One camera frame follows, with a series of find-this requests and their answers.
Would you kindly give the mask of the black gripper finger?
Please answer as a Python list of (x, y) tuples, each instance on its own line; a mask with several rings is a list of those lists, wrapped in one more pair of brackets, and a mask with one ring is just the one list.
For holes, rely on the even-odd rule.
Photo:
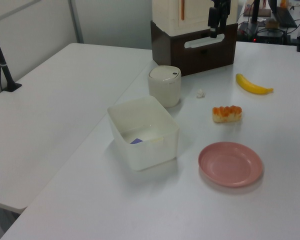
[(223, 10), (219, 16), (220, 16), (219, 26), (221, 29), (224, 29), (226, 27), (226, 23), (227, 23), (227, 11)]
[(208, 15), (208, 24), (210, 27), (210, 37), (216, 38), (217, 37), (217, 30), (219, 25), (219, 12), (218, 9), (215, 7), (209, 8), (209, 15)]

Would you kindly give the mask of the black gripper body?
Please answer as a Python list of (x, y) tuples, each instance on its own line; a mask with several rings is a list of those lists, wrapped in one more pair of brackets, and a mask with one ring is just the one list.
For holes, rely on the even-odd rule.
[(214, 7), (219, 12), (230, 12), (231, 10), (231, 0), (213, 0)]

